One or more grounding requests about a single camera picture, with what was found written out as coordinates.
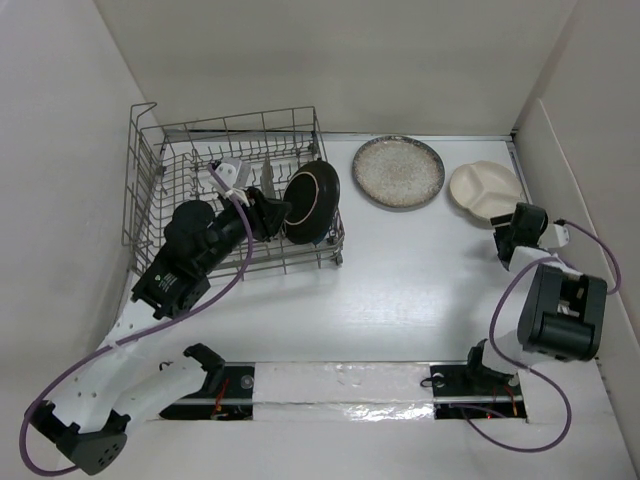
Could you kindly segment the grey deer pattern plate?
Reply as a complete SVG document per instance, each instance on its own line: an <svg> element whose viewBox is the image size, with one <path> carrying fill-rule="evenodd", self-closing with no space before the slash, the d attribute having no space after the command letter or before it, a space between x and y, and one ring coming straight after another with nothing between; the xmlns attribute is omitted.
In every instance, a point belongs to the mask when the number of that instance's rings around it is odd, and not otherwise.
<svg viewBox="0 0 640 480"><path fill-rule="evenodd" d="M267 198L276 198L273 183L273 168L269 158L265 158L261 167L260 188Z"/></svg>

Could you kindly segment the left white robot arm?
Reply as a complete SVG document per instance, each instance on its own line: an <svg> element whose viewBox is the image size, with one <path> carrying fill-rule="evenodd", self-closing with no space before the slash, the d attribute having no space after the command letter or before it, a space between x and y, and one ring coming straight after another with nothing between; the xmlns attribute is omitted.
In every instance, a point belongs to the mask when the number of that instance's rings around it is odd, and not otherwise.
<svg viewBox="0 0 640 480"><path fill-rule="evenodd" d="M208 276L241 244L271 240L291 210L257 188L228 190L221 213L202 200L179 205L164 229L165 242L132 289L132 301L151 307L149 317L120 320L92 354L65 370L25 412L19 451L25 466L43 477L27 451L34 428L71 462L70 472L96 475L122 452L133 428L181 397L212 396L222 387L225 361L202 343L148 379L134 383L158 335L211 307Z"/></svg>

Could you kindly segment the cream plate brown rim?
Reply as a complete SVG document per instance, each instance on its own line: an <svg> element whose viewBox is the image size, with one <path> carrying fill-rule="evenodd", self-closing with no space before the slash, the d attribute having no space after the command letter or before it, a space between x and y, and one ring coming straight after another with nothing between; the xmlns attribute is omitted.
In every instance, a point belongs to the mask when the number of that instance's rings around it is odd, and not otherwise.
<svg viewBox="0 0 640 480"><path fill-rule="evenodd" d="M293 244L317 245L329 232L340 199L340 180L334 167L322 160L304 164L291 177L283 200L292 206L284 221Z"/></svg>

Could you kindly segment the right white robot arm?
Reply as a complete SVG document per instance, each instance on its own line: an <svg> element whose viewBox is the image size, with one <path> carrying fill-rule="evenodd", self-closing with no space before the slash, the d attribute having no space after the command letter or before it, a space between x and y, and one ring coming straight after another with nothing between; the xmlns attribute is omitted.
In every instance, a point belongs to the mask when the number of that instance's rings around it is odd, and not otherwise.
<svg viewBox="0 0 640 480"><path fill-rule="evenodd" d="M569 242L569 223L551 223L540 207L518 203L513 212L490 219L497 258L513 275L499 300L522 280L529 289L516 327L497 338L499 314L492 315L490 336L472 347L462 368L462 381L474 393L506 384L520 369L545 360L592 360L598 353L608 287L605 280L587 275L554 252Z"/></svg>

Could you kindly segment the blue leaf shaped plate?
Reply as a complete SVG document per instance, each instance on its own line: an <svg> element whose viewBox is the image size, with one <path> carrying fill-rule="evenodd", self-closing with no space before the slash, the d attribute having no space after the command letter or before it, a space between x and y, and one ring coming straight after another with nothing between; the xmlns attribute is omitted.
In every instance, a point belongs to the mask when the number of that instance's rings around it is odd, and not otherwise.
<svg viewBox="0 0 640 480"><path fill-rule="evenodd" d="M338 240L338 232L334 228L328 229L322 236L313 241L314 246L335 245Z"/></svg>

